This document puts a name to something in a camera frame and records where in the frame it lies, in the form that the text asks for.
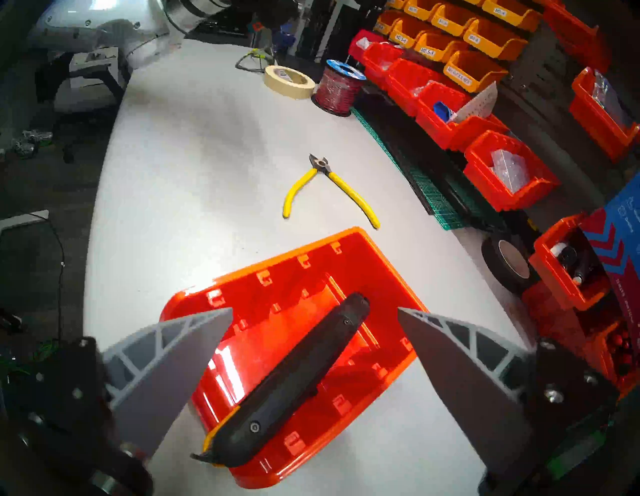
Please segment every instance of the red plastic tray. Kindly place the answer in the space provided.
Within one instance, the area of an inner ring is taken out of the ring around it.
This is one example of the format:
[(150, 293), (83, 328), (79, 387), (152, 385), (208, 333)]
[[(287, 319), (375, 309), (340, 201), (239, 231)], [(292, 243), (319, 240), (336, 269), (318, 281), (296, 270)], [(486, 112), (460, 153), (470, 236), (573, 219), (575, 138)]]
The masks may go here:
[[(525, 159), (529, 183), (512, 193), (493, 172), (491, 152), (506, 150)], [(486, 131), (465, 151), (465, 175), (498, 212), (526, 209), (560, 185), (560, 181), (522, 141)]]
[(469, 100), (471, 97), (466, 93), (453, 90), (440, 83), (431, 83), (418, 98), (418, 113), (415, 120), (440, 148), (457, 152), (464, 152), (485, 131), (491, 130), (500, 133), (509, 131), (509, 128), (493, 114), (488, 118), (474, 115), (460, 124), (453, 122), (447, 124), (433, 111), (433, 105), (442, 102), (457, 112)]
[(575, 92), (575, 98), (569, 106), (569, 112), (611, 160), (616, 162), (640, 141), (640, 124), (634, 123), (629, 129), (620, 129), (591, 96), (595, 80), (595, 73), (589, 67), (573, 80), (571, 87)]
[(360, 48), (357, 43), (362, 38), (366, 38), (372, 43), (380, 43), (385, 41), (384, 36), (374, 33), (373, 31), (361, 29), (358, 34), (355, 35), (354, 39), (351, 40), (351, 44), (349, 45), (349, 55), (360, 63), (364, 63), (364, 50)]
[(417, 101), (420, 92), (415, 90), (426, 86), (429, 81), (441, 81), (439, 72), (410, 62), (406, 59), (398, 59), (387, 73), (387, 93), (409, 117), (415, 117), (418, 112)]
[(381, 90), (387, 90), (387, 71), (391, 64), (404, 53), (400, 47), (390, 43), (375, 43), (367, 48), (364, 59), (364, 75)]
[[(578, 214), (560, 219), (535, 241), (533, 244), (535, 253), (529, 258), (529, 263), (549, 287), (560, 306), (565, 309), (575, 307), (578, 310), (587, 310), (598, 303), (611, 289), (609, 278), (604, 272), (597, 274), (593, 280), (585, 281), (584, 285), (576, 286), (571, 276), (551, 253), (551, 248), (556, 243), (564, 241), (579, 228), (580, 221), (584, 217), (585, 214)], [(588, 242), (585, 242), (585, 246), (574, 248), (591, 249)]]
[(232, 307), (234, 320), (193, 394), (208, 431), (216, 427), (346, 295), (359, 291), (371, 312), (310, 397), (246, 465), (239, 486), (271, 486), (318, 453), (415, 358), (397, 308), (425, 310), (360, 228), (177, 293), (161, 320)]

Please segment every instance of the wire spool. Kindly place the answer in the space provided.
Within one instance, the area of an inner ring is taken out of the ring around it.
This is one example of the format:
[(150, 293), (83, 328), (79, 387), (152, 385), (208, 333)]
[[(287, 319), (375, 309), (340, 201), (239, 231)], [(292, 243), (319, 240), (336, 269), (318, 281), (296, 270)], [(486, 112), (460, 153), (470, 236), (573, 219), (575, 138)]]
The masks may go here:
[(362, 85), (367, 80), (359, 70), (339, 62), (327, 60), (322, 80), (311, 101), (325, 112), (347, 117)]

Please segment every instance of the bolt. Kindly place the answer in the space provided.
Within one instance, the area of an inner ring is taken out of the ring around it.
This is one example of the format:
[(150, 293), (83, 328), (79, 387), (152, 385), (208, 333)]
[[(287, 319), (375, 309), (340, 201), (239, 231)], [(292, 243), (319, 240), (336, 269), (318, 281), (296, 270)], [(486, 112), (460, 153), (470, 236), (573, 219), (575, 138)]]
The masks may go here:
[(591, 384), (593, 386), (597, 386), (598, 385), (598, 378), (588, 372), (584, 373), (584, 381), (587, 384)]
[(553, 388), (545, 389), (545, 398), (547, 398), (549, 403), (562, 403), (564, 401), (564, 395)]

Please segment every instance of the tape roll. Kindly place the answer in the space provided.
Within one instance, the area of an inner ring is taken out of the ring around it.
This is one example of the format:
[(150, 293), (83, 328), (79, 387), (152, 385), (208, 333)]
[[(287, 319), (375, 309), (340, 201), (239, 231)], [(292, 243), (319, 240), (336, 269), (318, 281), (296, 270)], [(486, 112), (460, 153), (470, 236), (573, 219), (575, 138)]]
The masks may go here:
[(264, 84), (273, 91), (296, 100), (309, 98), (316, 84), (306, 74), (281, 65), (270, 65), (264, 70)]

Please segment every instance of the white table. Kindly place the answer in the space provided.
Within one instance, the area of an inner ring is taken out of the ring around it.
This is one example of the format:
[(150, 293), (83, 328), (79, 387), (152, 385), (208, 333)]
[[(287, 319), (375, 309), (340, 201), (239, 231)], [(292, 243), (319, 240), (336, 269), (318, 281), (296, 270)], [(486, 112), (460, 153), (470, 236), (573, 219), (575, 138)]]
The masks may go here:
[[(455, 236), (426, 214), (358, 120), (272, 92), (260, 75), (234, 69), (245, 53), (186, 40), (134, 72), (93, 212), (85, 334), (106, 349), (157, 321), (183, 288), (360, 225), (432, 312), (521, 344)], [(370, 203), (380, 230), (324, 177), (282, 218), (310, 153)], [(203, 436), (186, 407), (150, 464), (157, 495), (244, 492), (228, 470), (188, 458)], [(416, 360), (321, 453), (254, 494), (471, 495), (483, 471)]]

